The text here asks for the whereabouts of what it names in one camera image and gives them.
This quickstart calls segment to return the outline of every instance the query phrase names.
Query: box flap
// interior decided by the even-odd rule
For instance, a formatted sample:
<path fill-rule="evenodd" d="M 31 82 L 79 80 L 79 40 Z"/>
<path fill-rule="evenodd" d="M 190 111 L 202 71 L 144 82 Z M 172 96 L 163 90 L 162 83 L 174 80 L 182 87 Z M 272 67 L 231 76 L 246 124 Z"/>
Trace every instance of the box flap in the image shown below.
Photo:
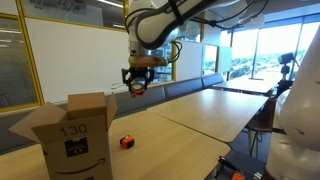
<path fill-rule="evenodd" d="M 112 120 L 114 116 L 116 115 L 118 110 L 117 100 L 116 96 L 112 93 L 110 95 L 108 105 L 107 105 L 107 131 L 109 131 L 109 128 L 111 126 Z"/>
<path fill-rule="evenodd" d="M 27 117 L 14 124 L 10 131 L 40 143 L 38 137 L 32 132 L 31 128 L 47 124 L 54 124 L 67 119 L 67 112 L 53 105 L 45 103 L 41 107 L 31 112 Z"/>
<path fill-rule="evenodd" d="M 56 124 L 48 124 L 33 127 L 32 131 L 37 135 L 42 144 L 61 142 L 105 132 L 104 116 L 95 116 L 74 121 L 65 121 Z"/>
<path fill-rule="evenodd" d="M 69 120 L 105 115 L 106 102 L 103 92 L 71 94 L 68 96 Z"/>

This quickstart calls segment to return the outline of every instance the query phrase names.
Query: ceiling light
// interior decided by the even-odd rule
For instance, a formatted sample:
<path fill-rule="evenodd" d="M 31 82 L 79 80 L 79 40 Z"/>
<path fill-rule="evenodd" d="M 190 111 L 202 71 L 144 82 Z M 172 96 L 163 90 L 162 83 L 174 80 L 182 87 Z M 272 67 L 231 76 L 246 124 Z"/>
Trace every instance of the ceiling light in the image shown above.
<path fill-rule="evenodd" d="M 12 31 L 12 30 L 4 30 L 4 29 L 0 29 L 0 32 L 6 32 L 6 33 L 21 33 L 20 31 Z"/>
<path fill-rule="evenodd" d="M 118 27 L 118 28 L 124 28 L 124 26 L 122 25 L 116 25 L 116 24 L 113 24 L 114 27 Z"/>
<path fill-rule="evenodd" d="M 106 0 L 98 0 L 98 1 L 106 3 L 106 4 L 110 4 L 112 6 L 117 6 L 117 7 L 123 8 L 123 5 L 120 5 L 120 4 L 117 4 L 117 3 L 113 3 L 113 2 L 110 2 L 110 1 L 106 1 Z"/>
<path fill-rule="evenodd" d="M 1 40 L 0 39 L 0 42 L 12 42 L 11 40 Z"/>

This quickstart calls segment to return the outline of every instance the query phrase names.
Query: cardboard box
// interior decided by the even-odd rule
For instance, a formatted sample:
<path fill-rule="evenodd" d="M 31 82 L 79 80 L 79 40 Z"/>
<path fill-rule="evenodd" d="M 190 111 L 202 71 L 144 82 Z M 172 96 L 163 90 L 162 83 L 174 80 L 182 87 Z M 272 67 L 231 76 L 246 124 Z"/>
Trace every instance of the cardboard box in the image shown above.
<path fill-rule="evenodd" d="M 10 128 L 41 143 L 50 179 L 112 180 L 108 130 L 117 111 L 112 94 L 68 96 L 68 111 L 45 103 Z"/>

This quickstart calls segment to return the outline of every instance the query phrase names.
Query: wooden table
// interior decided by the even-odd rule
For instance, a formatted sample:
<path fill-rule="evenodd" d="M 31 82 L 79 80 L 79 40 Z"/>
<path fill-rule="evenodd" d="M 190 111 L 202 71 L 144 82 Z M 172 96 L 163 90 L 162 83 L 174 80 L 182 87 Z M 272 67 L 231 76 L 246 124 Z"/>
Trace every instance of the wooden table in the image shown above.
<path fill-rule="evenodd" d="M 148 111 L 222 142 L 232 142 L 267 97 L 206 89 Z"/>
<path fill-rule="evenodd" d="M 110 147 L 115 180 L 204 179 L 229 147 L 154 113 L 143 111 L 114 120 Z M 123 149 L 120 138 L 135 145 Z M 0 179 L 49 179 L 40 145 L 0 156 Z"/>
<path fill-rule="evenodd" d="M 215 89 L 266 95 L 277 82 L 275 80 L 233 79 L 213 85 L 212 87 Z"/>

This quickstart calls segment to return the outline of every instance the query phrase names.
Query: black chair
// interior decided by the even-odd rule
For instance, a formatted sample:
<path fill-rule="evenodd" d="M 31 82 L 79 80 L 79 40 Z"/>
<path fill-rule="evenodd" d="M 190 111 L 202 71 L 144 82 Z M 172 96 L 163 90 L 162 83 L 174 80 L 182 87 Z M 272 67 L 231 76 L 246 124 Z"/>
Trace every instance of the black chair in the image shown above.
<path fill-rule="evenodd" d="M 258 141 L 262 140 L 262 139 L 259 140 L 258 135 L 262 133 L 272 132 L 276 101 L 277 100 L 274 98 L 269 98 L 265 103 L 264 107 L 262 108 L 262 110 L 260 110 L 257 114 L 255 114 L 246 125 L 246 128 L 248 130 L 255 132 L 253 143 L 252 143 L 252 146 L 250 147 L 250 156 L 252 155 L 253 147 L 255 144 L 256 144 L 256 152 L 258 154 Z"/>

